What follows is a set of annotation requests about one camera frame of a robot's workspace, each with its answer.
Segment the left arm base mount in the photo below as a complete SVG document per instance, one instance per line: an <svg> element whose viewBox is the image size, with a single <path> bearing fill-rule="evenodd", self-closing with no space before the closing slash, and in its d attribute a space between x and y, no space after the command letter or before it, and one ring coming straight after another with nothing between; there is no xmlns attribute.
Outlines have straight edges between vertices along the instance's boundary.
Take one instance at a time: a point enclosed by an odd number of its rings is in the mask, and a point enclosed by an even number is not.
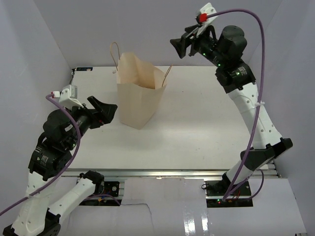
<svg viewBox="0 0 315 236"><path fill-rule="evenodd" d="M119 181L106 181L101 196L84 200L81 206L118 207L124 194L124 184Z"/></svg>

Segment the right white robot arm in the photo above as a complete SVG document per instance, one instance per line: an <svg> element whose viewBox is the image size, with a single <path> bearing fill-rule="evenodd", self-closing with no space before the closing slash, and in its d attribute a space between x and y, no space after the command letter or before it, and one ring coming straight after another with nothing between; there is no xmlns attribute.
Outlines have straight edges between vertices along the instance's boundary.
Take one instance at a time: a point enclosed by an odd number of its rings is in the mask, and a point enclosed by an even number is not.
<svg viewBox="0 0 315 236"><path fill-rule="evenodd" d="M207 195L223 194L234 196L240 190L240 183L247 180L260 167L270 163L292 148L290 138L283 138L272 123L262 102L256 79L250 67L241 59L247 45L245 34L240 27L226 26L216 38L213 26L208 26L200 35L197 25L187 27L178 39L171 39L180 58L200 53L217 67L215 76L225 93L234 102L243 121L253 135L249 151L240 153L240 161L222 175L215 183L205 183L202 188Z"/></svg>

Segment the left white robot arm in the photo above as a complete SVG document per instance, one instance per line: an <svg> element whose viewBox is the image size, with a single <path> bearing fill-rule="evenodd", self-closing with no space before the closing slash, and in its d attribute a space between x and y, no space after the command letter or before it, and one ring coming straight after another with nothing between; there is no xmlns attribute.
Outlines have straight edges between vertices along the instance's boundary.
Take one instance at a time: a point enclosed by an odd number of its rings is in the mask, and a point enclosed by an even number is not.
<svg viewBox="0 0 315 236"><path fill-rule="evenodd" d="M78 183L63 197L50 204L61 174L76 156L81 138L88 129L111 123L118 108L89 96L93 106L85 104L65 108L56 103L43 124L35 150L29 162L26 195L13 224L3 230L5 236L56 236L64 219L89 196L99 196L104 191L104 176L95 171L80 174Z"/></svg>

